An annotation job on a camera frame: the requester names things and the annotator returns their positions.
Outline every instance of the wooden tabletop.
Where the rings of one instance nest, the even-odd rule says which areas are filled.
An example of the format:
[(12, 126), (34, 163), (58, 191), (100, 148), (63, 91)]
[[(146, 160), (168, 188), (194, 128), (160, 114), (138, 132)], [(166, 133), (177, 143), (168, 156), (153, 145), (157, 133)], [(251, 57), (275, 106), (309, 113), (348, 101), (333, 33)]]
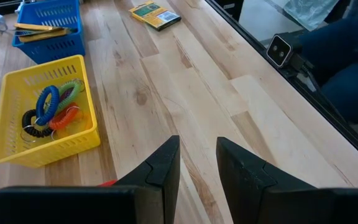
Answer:
[[(182, 21), (157, 32), (128, 10), (81, 7), (102, 143), (39, 169), (0, 164), (8, 185), (98, 185), (181, 137), (175, 223), (232, 223), (215, 156), (225, 136), (316, 187), (358, 187), (358, 151), (203, 0), (156, 0)], [(9, 28), (15, 15), (6, 16)], [(0, 82), (34, 63), (0, 34)]]

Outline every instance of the blue basket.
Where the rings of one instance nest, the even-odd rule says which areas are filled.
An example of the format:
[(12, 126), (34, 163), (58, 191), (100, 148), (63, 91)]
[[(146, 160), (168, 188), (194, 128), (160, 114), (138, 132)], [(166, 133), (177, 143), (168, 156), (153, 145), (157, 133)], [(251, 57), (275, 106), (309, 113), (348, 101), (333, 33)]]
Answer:
[(77, 28), (76, 33), (22, 43), (13, 38), (12, 45), (21, 49), (35, 63), (45, 63), (72, 55), (85, 55), (84, 35), (78, 0), (56, 0), (25, 4), (19, 23)]

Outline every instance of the red object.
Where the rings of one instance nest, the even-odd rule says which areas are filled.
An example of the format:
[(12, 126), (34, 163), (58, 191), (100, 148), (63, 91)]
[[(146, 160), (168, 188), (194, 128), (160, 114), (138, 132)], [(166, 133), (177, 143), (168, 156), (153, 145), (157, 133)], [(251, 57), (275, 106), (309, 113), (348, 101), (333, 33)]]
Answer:
[(101, 185), (99, 185), (99, 187), (110, 187), (113, 184), (115, 184), (117, 182), (117, 180), (110, 180), (109, 182), (103, 183)]
[(49, 127), (53, 130), (62, 129), (73, 121), (75, 115), (80, 109), (76, 103), (70, 103), (62, 112), (57, 114), (49, 121)]

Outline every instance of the blue jeans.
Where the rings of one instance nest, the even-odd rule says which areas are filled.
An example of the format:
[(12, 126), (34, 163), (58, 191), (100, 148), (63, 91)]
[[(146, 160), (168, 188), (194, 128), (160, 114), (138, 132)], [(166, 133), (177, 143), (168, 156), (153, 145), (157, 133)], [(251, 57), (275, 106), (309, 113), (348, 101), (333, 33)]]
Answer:
[(300, 37), (321, 91), (340, 114), (358, 123), (358, 14)]

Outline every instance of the blue coiled keychain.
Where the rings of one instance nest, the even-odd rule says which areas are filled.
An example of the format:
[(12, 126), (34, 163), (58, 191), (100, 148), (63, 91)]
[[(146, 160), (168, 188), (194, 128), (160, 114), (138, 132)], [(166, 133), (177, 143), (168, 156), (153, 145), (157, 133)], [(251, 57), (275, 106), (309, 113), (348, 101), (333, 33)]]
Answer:
[[(48, 95), (51, 94), (50, 104), (47, 112), (44, 111), (44, 104)], [(44, 90), (37, 100), (37, 106), (35, 107), (37, 113), (36, 124), (39, 126), (46, 125), (55, 116), (60, 101), (59, 89), (55, 86), (48, 86)]]

